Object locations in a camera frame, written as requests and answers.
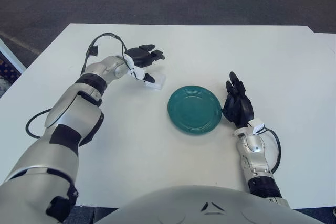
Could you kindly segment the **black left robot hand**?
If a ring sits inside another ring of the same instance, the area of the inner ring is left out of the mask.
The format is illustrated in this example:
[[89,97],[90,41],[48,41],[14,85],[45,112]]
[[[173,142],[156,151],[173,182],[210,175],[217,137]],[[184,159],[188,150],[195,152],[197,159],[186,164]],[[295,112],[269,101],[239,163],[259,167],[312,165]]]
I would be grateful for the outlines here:
[[155,83],[155,78],[146,72],[145,67],[150,66],[158,60],[164,60],[165,56],[162,51],[155,50],[155,45],[141,45],[130,48],[125,51],[123,58],[128,68],[128,74],[147,83]]

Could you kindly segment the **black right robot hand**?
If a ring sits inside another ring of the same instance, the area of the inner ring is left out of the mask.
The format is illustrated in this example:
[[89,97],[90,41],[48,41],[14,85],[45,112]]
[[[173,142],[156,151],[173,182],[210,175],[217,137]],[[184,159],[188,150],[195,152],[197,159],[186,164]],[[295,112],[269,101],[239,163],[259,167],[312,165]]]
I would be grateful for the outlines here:
[[229,74],[226,81],[227,98],[222,108],[223,116],[234,123],[236,129],[247,127],[248,122],[254,119],[253,106],[245,94],[246,89],[242,81],[234,72]]

